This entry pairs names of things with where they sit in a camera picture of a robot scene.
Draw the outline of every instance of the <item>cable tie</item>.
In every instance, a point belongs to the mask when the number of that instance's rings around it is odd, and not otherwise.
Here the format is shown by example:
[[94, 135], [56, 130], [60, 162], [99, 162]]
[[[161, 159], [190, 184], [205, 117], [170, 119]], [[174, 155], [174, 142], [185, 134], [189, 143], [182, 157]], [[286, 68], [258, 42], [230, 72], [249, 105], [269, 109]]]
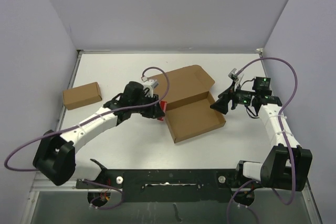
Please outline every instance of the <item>cable tie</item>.
[[80, 123], [76, 124], [76, 126], [78, 126], [78, 128], [80, 128], [86, 134], [84, 128], [80, 125]]
[[289, 131], [286, 131], [286, 130], [276, 132], [275, 134], [276, 134], [276, 135], [280, 135], [281, 133], [286, 133], [286, 134], [289, 134], [290, 136], [293, 136], [293, 133], [291, 133], [291, 132], [289, 132]]
[[97, 112], [95, 113], [95, 115], [98, 115], [100, 118], [103, 119], [103, 131], [108, 130], [108, 128], [105, 129], [105, 128], [106, 128], [106, 125], [105, 125], [105, 123], [106, 123], [106, 118], [104, 118], [101, 114], [99, 114], [99, 113], [97, 113]]
[[268, 118], [269, 118], [269, 119], [271, 119], [271, 118], [278, 118], [279, 116], [282, 117], [282, 118], [284, 118], [284, 119], [287, 119], [287, 117], [284, 116], [284, 115], [282, 115], [282, 114], [281, 114], [281, 115], [271, 115], [271, 116], [269, 116]]

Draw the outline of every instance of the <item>small cardboard box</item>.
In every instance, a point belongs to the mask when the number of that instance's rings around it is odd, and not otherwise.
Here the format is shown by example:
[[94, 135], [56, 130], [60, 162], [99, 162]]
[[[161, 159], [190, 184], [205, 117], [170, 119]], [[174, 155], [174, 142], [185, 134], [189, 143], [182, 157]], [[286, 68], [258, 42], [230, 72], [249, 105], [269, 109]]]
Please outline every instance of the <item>small cardboard box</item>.
[[[209, 89], [215, 81], [201, 66], [192, 65], [167, 73], [170, 89], [165, 120], [174, 143], [223, 127], [223, 115], [210, 109], [215, 102]], [[159, 81], [155, 93], [162, 96], [167, 84], [163, 74], [152, 76]]]
[[73, 110], [102, 100], [97, 82], [63, 91], [63, 103], [68, 110]]

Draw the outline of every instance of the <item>white wall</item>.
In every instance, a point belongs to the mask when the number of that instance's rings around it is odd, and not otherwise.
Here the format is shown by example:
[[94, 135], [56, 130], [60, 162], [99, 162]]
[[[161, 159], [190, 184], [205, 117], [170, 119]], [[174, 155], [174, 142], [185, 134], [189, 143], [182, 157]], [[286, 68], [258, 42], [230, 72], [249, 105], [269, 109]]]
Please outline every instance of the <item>white wall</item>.
[[[0, 0], [0, 162], [55, 127], [76, 54], [49, 0]], [[32, 168], [37, 145], [13, 158]], [[34, 173], [0, 166], [1, 223], [19, 223]]]
[[287, 0], [50, 0], [77, 49], [254, 51]]
[[[288, 60], [299, 88], [286, 115], [297, 140], [311, 149], [309, 174], [323, 223], [335, 223], [336, 197], [336, 0], [289, 0], [266, 44], [266, 56]], [[283, 100], [292, 92], [286, 66], [265, 62]]]

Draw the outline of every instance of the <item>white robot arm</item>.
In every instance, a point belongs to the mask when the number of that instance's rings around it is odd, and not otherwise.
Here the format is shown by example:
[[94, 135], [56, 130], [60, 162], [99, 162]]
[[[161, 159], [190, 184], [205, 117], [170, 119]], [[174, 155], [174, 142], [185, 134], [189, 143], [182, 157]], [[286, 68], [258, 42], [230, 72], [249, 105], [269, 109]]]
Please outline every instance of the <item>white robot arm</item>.
[[159, 103], [146, 106], [159, 99], [154, 94], [158, 82], [145, 77], [142, 80], [142, 83], [128, 83], [123, 93], [75, 125], [73, 130], [42, 139], [33, 165], [55, 185], [61, 185], [71, 178], [95, 180], [101, 173], [102, 166], [92, 159], [75, 160], [76, 153], [83, 146], [102, 132], [129, 119], [132, 113], [140, 113], [143, 117], [152, 119], [164, 116]]
[[[232, 101], [231, 109], [234, 110], [238, 104], [244, 105], [247, 110], [252, 105], [256, 114], [263, 122], [272, 147], [264, 163], [240, 161], [237, 165], [237, 180], [242, 183], [247, 179], [260, 181], [264, 187], [291, 189], [292, 175], [289, 161], [289, 148], [293, 152], [296, 190], [303, 190], [312, 161], [310, 150], [303, 149], [293, 136], [283, 113], [279, 114], [282, 103], [280, 99], [272, 95], [270, 90], [270, 78], [256, 77], [254, 79], [253, 91], [242, 90], [240, 76], [235, 76], [235, 69], [229, 74], [233, 79], [231, 86], [218, 96], [218, 100], [210, 108], [226, 114], [228, 103]], [[284, 134], [290, 146], [287, 146]]]

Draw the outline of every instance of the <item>cardboard flap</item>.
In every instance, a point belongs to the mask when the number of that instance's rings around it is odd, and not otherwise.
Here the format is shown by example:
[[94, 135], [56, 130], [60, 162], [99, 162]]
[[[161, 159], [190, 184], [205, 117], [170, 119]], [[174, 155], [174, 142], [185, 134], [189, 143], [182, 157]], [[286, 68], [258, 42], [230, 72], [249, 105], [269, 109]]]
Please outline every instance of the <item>cardboard flap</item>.
[[[170, 90], [164, 100], [169, 104], [188, 97], [192, 97], [212, 87], [215, 81], [199, 65], [192, 65], [167, 72], [170, 81]], [[150, 77], [156, 79], [159, 85], [155, 93], [162, 96], [167, 88], [166, 79], [163, 74]]]

